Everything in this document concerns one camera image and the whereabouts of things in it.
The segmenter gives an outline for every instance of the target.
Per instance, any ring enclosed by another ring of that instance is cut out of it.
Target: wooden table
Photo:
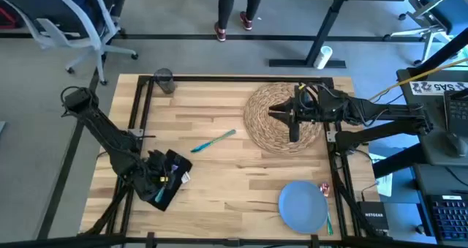
[[[138,76],[120,75],[118,79],[109,117],[120,129],[127,128]],[[335,89],[353,94],[351,78],[333,81]],[[246,101],[265,83],[176,84],[178,88],[171,95],[164,95],[157,86],[154,88],[146,135],[156,138],[145,138],[143,155],[150,149],[178,152],[192,161],[192,180],[182,185],[166,212],[135,195],[127,235],[145,237],[147,232],[155,232],[159,238],[309,239],[309,235],[298,234],[283,223],[278,213],[278,196],[294,180],[315,184],[327,181],[333,187],[325,132],[321,132],[310,149],[295,156],[270,154],[249,139],[242,121]],[[343,125],[345,130],[359,128]],[[237,134],[205,151],[190,153],[195,146],[230,129],[236,129]],[[349,156],[349,162],[355,196],[359,199],[361,190],[374,184],[372,166],[364,154]],[[115,182],[116,175],[104,155],[97,160],[81,231],[89,229],[106,209]],[[341,239],[333,189],[331,193],[328,206],[334,234],[329,236],[325,225],[317,233],[320,240]],[[376,187],[365,193],[366,200],[379,201]],[[352,235],[350,210],[343,203],[346,227]]]

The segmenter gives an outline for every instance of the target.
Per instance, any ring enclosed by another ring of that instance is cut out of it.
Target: sneaker
[[[241,21],[245,30],[252,30],[252,22],[247,19],[247,14],[245,11],[241,12]]]
[[[217,22],[214,24],[214,31],[216,32],[216,38],[218,39],[218,41],[224,42],[226,40],[226,32],[219,32],[219,26]]]

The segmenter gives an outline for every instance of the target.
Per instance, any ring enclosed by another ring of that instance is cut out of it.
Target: keyboard
[[[444,93],[447,130],[453,134],[468,136],[468,99],[457,98],[457,91]]]
[[[468,196],[429,196],[437,238],[468,241]]]

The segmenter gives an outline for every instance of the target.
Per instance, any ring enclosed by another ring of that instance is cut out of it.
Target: table leg
[[[335,23],[336,18],[338,17],[339,10],[343,5],[344,0],[334,0],[330,9],[328,9],[327,15],[322,22],[319,33],[317,35],[314,44],[312,45],[309,55],[305,60],[303,59],[271,59],[269,61],[270,67],[313,67],[315,59],[320,53],[320,48],[323,46],[328,33],[331,30],[331,27]],[[346,68],[346,63],[344,61],[330,60],[325,65],[325,68]]]
[[[387,157],[384,160],[372,165],[374,169],[375,178],[382,178],[390,173],[398,170],[411,167],[413,164],[424,164],[426,158],[424,157],[423,148],[420,143],[409,147],[398,154]]]

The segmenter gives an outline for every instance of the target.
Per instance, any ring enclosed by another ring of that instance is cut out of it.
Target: woven placemat
[[[301,123],[298,142],[291,143],[286,124],[270,117],[268,108],[294,95],[291,83],[272,83],[260,87],[244,108],[244,125],[250,138],[262,149],[274,154],[296,154],[313,144],[321,124]]]

